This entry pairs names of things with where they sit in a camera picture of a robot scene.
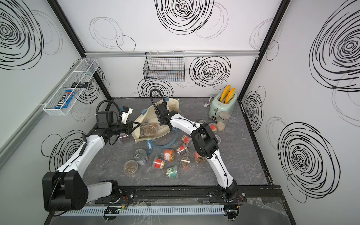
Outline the cream canvas tote bag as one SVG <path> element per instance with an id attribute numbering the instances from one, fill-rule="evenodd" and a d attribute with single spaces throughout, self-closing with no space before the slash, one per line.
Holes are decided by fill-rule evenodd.
<path id="1" fill-rule="evenodd" d="M 150 144 L 151 150 L 148 149 L 148 154 L 150 154 L 154 148 L 167 149 L 176 141 L 177 131 L 175 132 L 175 138 L 168 144 L 156 145 L 153 143 L 155 139 L 160 139 L 170 133 L 170 128 L 167 125 L 160 125 L 153 105 L 143 110 L 135 122 L 140 123 L 140 126 L 136 128 L 131 135 L 135 143 L 145 141 L 147 144 Z"/>

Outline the clear purple seed jar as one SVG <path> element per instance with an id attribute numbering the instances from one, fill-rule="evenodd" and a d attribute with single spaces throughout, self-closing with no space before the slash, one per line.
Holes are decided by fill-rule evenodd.
<path id="1" fill-rule="evenodd" d="M 129 135 L 121 134 L 121 135 L 119 136 L 119 140 L 120 140 L 122 143 L 126 143 L 126 142 L 128 142 L 128 141 L 130 140 L 130 138 L 129 138 Z"/>

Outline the red yellow label jar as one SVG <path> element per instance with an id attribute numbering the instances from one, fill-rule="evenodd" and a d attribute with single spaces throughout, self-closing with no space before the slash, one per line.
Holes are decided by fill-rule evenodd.
<path id="1" fill-rule="evenodd" d="M 183 135 L 181 140 L 186 146 L 191 146 L 192 144 L 192 139 L 188 135 Z"/>

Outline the clear brown seed jar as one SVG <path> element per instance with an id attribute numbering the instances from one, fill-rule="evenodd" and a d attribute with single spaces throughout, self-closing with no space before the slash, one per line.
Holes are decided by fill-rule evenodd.
<path id="1" fill-rule="evenodd" d="M 129 160 L 124 164 L 123 170 L 127 175 L 134 175 L 138 172 L 139 164 L 135 160 Z"/>

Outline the red label seed jar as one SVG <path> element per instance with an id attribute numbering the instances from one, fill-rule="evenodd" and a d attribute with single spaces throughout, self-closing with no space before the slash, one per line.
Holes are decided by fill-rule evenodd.
<path id="1" fill-rule="evenodd" d="M 152 166 L 156 169 L 164 169 L 166 161 L 159 158 L 159 157 L 155 157 L 152 163 Z"/>

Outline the orange barcode label jar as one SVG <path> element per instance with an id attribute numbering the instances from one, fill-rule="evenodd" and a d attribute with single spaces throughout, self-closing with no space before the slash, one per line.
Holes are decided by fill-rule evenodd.
<path id="1" fill-rule="evenodd" d="M 161 153 L 163 160 L 173 162 L 175 160 L 175 152 L 173 149 L 164 149 Z"/>

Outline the red floral label jar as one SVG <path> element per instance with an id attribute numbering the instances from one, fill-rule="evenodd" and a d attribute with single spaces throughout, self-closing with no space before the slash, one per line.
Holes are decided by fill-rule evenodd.
<path id="1" fill-rule="evenodd" d="M 187 146 L 185 144 L 180 145 L 177 149 L 176 152 L 178 155 L 184 155 L 189 153 L 189 149 L 187 148 Z"/>

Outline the teal green label jar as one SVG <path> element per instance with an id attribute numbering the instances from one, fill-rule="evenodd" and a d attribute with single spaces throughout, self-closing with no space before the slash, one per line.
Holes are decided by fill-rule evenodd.
<path id="1" fill-rule="evenodd" d="M 178 178 L 179 170 L 177 166 L 172 166 L 165 169 L 167 178 Z"/>

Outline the orange label seed jar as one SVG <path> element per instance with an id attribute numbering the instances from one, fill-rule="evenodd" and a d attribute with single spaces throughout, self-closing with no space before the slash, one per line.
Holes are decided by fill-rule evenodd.
<path id="1" fill-rule="evenodd" d="M 195 152 L 195 162 L 198 163 L 198 164 L 205 163 L 206 158 L 202 157 L 199 153 Z"/>

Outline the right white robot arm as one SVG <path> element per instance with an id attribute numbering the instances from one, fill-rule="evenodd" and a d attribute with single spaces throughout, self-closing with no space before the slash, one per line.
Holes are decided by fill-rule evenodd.
<path id="1" fill-rule="evenodd" d="M 196 152 L 210 164 L 221 189 L 222 198 L 231 202 L 236 197 L 237 182 L 229 173 L 220 155 L 218 140 L 207 123 L 196 123 L 183 117 L 176 111 L 170 111 L 166 102 L 154 106 L 154 112 L 160 125 L 177 128 L 190 135 Z"/>

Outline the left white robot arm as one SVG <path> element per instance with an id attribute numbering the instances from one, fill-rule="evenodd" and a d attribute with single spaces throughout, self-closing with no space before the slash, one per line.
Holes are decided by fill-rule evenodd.
<path id="1" fill-rule="evenodd" d="M 117 181 L 102 181 L 86 185 L 83 175 L 97 153 L 112 136 L 130 135 L 135 127 L 128 117 L 132 109 L 121 108 L 120 124 L 95 125 L 82 137 L 82 144 L 55 172 L 48 172 L 42 179 L 44 208 L 47 212 L 75 211 L 82 209 L 88 202 L 110 198 L 117 201 L 121 191 Z"/>

